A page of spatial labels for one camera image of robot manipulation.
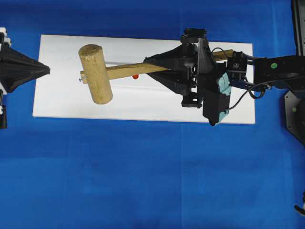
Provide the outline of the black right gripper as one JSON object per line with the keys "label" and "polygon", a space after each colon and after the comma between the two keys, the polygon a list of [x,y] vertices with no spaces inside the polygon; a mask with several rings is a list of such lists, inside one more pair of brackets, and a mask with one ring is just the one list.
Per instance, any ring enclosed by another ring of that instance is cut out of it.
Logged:
{"label": "black right gripper", "polygon": [[183,107],[202,107],[203,97],[200,95],[198,77],[216,68],[206,34],[206,29],[186,28],[180,38],[180,46],[146,57],[143,61],[171,70],[148,75],[172,92],[184,95]]}

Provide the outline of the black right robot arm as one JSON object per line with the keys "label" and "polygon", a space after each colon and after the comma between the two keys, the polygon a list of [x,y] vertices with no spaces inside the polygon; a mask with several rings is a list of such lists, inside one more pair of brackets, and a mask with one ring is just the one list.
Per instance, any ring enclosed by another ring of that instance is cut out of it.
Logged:
{"label": "black right robot arm", "polygon": [[225,62],[217,63],[206,34],[205,29],[186,28],[181,45],[143,61],[163,68],[149,75],[181,94],[182,106],[229,111],[230,96],[224,91],[232,87],[244,89],[253,99],[260,99],[272,87],[289,89],[298,99],[305,97],[303,56],[257,58],[221,50]]}

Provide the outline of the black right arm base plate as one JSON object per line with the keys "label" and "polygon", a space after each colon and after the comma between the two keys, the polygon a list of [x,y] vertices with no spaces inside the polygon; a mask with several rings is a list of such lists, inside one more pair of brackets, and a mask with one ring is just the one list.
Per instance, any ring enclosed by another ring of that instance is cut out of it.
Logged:
{"label": "black right arm base plate", "polygon": [[291,91],[284,95],[287,130],[305,145],[305,100],[298,99]]}

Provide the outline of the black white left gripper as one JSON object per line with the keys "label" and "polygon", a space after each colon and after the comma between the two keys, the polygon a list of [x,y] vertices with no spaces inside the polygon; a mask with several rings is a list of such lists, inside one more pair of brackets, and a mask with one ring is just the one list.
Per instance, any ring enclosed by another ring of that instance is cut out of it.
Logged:
{"label": "black white left gripper", "polygon": [[[48,75],[50,68],[13,48],[8,38],[7,29],[0,28],[0,128],[7,128],[6,106],[3,104],[4,95],[12,93],[20,85]],[[4,70],[4,65],[20,70]]]}

